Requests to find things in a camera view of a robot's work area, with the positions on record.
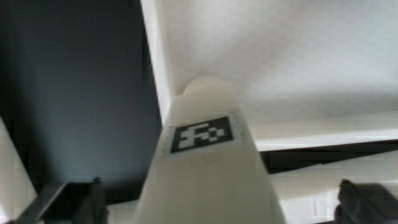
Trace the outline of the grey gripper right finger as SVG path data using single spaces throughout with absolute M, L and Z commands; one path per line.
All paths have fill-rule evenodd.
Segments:
M 376 183 L 342 179 L 333 224 L 398 224 L 398 198 Z

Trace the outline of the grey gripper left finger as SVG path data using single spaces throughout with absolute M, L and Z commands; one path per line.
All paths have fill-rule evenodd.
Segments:
M 101 180 L 47 184 L 14 224 L 106 224 Z

